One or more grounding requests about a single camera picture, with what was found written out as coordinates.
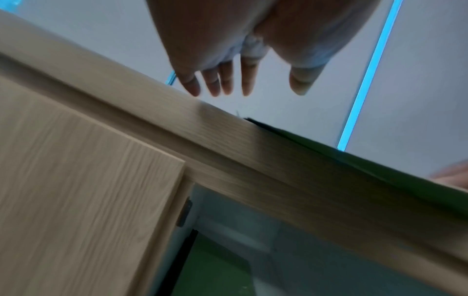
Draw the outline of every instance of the green board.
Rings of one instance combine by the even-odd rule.
[[[249,263],[198,234],[172,296],[255,296]]]
[[[360,171],[372,175],[395,187],[413,193],[416,197],[447,208],[468,217],[468,193],[456,190],[431,182],[424,178],[419,178],[406,174],[392,168],[377,164],[375,162],[359,158],[346,152],[341,152],[327,145],[300,137],[298,135],[273,128],[253,119],[247,119],[256,125],[267,129],[284,138],[288,138],[310,150],[325,155],[341,163],[350,165]]]

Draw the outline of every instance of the cabinet door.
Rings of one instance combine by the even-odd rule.
[[[183,169],[0,76],[0,295],[127,294]]]

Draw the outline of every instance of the cabinet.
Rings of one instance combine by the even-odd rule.
[[[468,294],[465,219],[4,12],[0,53],[2,295],[146,295],[195,183]]]

